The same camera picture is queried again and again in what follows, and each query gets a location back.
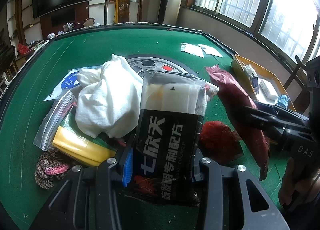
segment green table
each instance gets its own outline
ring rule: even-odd
[[[35,165],[42,151],[33,145],[33,139],[52,105],[52,102],[42,100],[68,70],[101,65],[114,53],[122,56],[167,56],[184,63],[207,81],[209,76],[205,66],[219,64],[232,72],[233,53],[227,47],[201,32],[168,28],[146,24],[108,25],[65,34],[51,40],[14,79],[1,100],[0,201],[21,230],[29,228],[51,193],[38,187],[34,180]],[[215,47],[223,57],[204,54],[204,58],[200,58],[181,52],[182,42]],[[232,127],[217,96],[208,103],[204,120],[220,120]],[[242,148],[244,156],[232,165],[244,164],[258,177],[259,168],[252,155],[243,143]],[[272,152],[268,178],[261,182],[275,203],[278,202],[277,192],[286,159],[284,154]],[[124,197],[120,197],[119,210],[123,229],[132,229],[132,226],[141,229],[194,229],[198,212],[196,208],[156,206]]]

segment hand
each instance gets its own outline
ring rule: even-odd
[[[294,191],[298,191],[301,194],[306,195],[312,186],[314,180],[320,174],[320,169],[316,169],[309,177],[303,175],[296,175],[295,170],[297,161],[293,158],[289,158],[287,167],[285,169],[284,176],[282,178],[281,187],[278,193],[279,202],[281,205],[289,205],[292,201],[292,194]],[[305,199],[305,203],[311,202],[317,196],[320,191],[320,178],[314,183],[309,195]]]

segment wet wipe package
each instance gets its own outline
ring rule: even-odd
[[[195,205],[191,169],[207,101],[218,90],[190,74],[145,70],[129,196]]]

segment small white box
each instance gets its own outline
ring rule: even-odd
[[[273,87],[273,85],[265,80],[265,79],[261,79],[260,84],[259,84],[263,90],[263,92],[265,93],[266,97],[271,99],[271,100],[277,100],[278,99],[278,94],[275,90],[275,88]]]

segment maroon plastic wrapper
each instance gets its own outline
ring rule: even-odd
[[[259,180],[266,179],[269,165],[269,144],[262,131],[237,122],[231,115],[231,110],[237,106],[245,105],[255,109],[257,106],[235,78],[229,72],[220,69],[218,64],[206,67],[206,71],[210,76],[211,83],[219,87],[218,97],[226,109],[230,122],[260,167]]]

